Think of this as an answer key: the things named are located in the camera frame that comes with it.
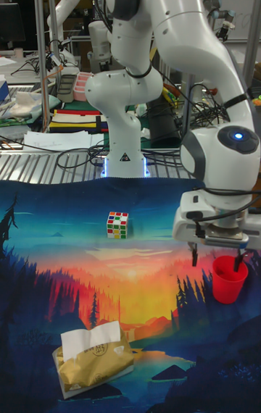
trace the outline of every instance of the pine tree silhouette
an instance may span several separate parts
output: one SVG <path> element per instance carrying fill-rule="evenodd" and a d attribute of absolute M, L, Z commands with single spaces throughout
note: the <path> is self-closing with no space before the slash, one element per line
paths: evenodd
<path fill-rule="evenodd" d="M 186 294 L 186 302 L 187 302 L 187 318 L 189 320 L 189 324 L 193 325 L 200 319 L 201 314 L 199 310 L 199 302 L 196 299 L 196 295 L 194 293 L 194 289 L 192 288 L 191 282 L 189 277 L 186 276 L 187 284 L 184 281 L 184 291 Z"/>
<path fill-rule="evenodd" d="M 13 365 L 9 348 L 9 325 L 15 323 L 15 315 L 20 311 L 27 266 L 28 261 L 24 263 L 24 266 L 18 273 L 14 288 L 9 296 L 7 307 L 1 315 L 0 360 L 3 370 L 6 368 L 9 369 Z"/>
<path fill-rule="evenodd" d="M 62 311 L 62 296 L 63 296 L 63 283 L 59 287 L 59 292 L 57 295 L 57 299 L 54 305 L 54 311 L 52 314 L 52 319 L 55 320 L 56 318 L 59 318 L 61 316 L 61 311 Z"/>
<path fill-rule="evenodd" d="M 75 306 L 73 309 L 73 313 L 79 317 L 79 308 L 80 308 L 80 291 L 78 289 L 77 294 L 76 294 L 76 299 L 75 299 Z"/>
<path fill-rule="evenodd" d="M 72 288 L 72 292 L 70 295 L 70 311 L 73 313 L 74 309 L 74 288 Z"/>
<path fill-rule="evenodd" d="M 96 296 L 96 292 L 94 292 L 94 300 L 93 300 L 93 303 L 92 303 L 92 306 L 91 306 L 91 314 L 90 314 L 90 317 L 89 317 L 89 322 L 90 322 L 91 328 L 94 328 L 97 324 L 97 320 L 98 320 L 97 314 L 98 314 L 98 312 L 97 312 L 97 296 Z"/>
<path fill-rule="evenodd" d="M 186 294 L 181 287 L 181 282 L 177 276 L 178 281 L 178 294 L 177 294 L 177 308 L 178 308 L 178 321 L 181 329 L 186 329 Z"/>
<path fill-rule="evenodd" d="M 257 251 L 253 251 L 251 262 L 252 262 L 254 271 L 257 273 L 257 276 L 261 278 L 261 260 L 260 260 L 260 255 L 258 254 Z"/>
<path fill-rule="evenodd" d="M 14 201 L 10 208 L 6 210 L 6 214 L 4 215 L 3 220 L 0 223 L 0 260 L 5 259 L 6 256 L 4 254 L 4 242 L 8 241 L 9 239 L 9 229 L 11 225 L 14 225 L 16 228 L 18 226 L 15 224 L 15 205 L 17 203 L 17 194 L 14 196 Z"/>

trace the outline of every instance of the sunset landscape print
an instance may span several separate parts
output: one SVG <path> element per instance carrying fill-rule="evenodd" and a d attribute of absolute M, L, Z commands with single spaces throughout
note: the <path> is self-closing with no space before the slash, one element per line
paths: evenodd
<path fill-rule="evenodd" d="M 192 267 L 188 245 L 172 237 L 181 195 L 194 187 L 195 180 L 171 179 L 48 186 L 1 182 L 0 277 L 6 284 L 0 291 L 0 359 L 4 353 L 8 357 L 0 372 L 12 376 L 9 392 L 19 394 L 20 404 L 31 400 L 24 398 L 18 373 L 23 373 L 25 384 L 26 379 L 29 382 L 34 357 L 43 352 L 41 382 L 49 395 L 34 412 L 66 412 L 68 401 L 61 400 L 51 358 L 61 345 L 60 334 L 118 320 L 133 349 L 133 373 L 75 397 L 72 411 L 81 412 L 88 404 L 89 411 L 98 413 L 126 408 L 138 413 L 194 413 L 196 408 L 212 413 L 208 393 L 195 396 L 195 386 L 209 376 L 213 385 L 229 380 L 237 389 L 232 374 L 240 364 L 248 369 L 244 384 L 246 391 L 252 390 L 253 413 L 259 408 L 255 391 L 261 383 L 261 356 L 260 365 L 257 357 L 250 369 L 246 357 L 235 355 L 233 344 L 243 344 L 244 325 L 250 330 L 260 324 L 261 258 L 258 252 L 249 252 L 249 277 L 236 304 L 223 306 L 214 300 L 212 262 L 231 251 L 200 246 L 198 265 Z M 129 215 L 126 239 L 107 237 L 112 210 Z M 221 356 L 224 343 L 227 355 Z M 232 352 L 234 367 L 228 375 Z M 22 363 L 23 357 L 31 363 Z M 199 357 L 206 363 L 203 371 Z M 216 402 L 217 413 L 228 412 L 227 390 L 223 392 Z M 4 401 L 10 404 L 7 391 Z M 177 410 L 170 409 L 176 404 Z M 229 413 L 241 411 L 238 404 L 235 408 Z"/>

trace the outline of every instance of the blue led light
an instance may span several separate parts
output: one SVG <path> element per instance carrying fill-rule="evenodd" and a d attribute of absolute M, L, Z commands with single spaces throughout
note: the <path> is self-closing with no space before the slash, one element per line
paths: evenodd
<path fill-rule="evenodd" d="M 108 161 L 107 161 L 107 158 L 105 157 L 105 159 L 104 159 L 104 169 L 101 172 L 101 177 L 102 178 L 107 178 L 107 163 L 108 163 Z"/>
<path fill-rule="evenodd" d="M 242 139 L 244 135 L 242 135 L 242 133 L 235 133 L 234 137 L 236 139 Z"/>
<path fill-rule="evenodd" d="M 146 162 L 146 157 L 144 157 L 144 177 L 148 178 L 150 176 L 150 172 L 147 168 L 147 162 Z"/>

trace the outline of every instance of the robot logo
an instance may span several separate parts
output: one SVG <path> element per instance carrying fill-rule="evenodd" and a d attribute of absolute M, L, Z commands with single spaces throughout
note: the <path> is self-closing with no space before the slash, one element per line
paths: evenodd
<path fill-rule="evenodd" d="M 124 152 L 122 158 L 120 159 L 121 162 L 130 162 L 131 159 L 130 157 L 126 154 L 126 152 Z"/>

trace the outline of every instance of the pink container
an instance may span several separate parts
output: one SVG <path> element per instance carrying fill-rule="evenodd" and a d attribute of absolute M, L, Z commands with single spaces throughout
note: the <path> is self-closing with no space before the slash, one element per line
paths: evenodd
<path fill-rule="evenodd" d="M 76 101 L 87 101 L 85 95 L 85 86 L 88 78 L 94 76 L 93 73 L 80 72 L 73 87 L 73 98 Z"/>

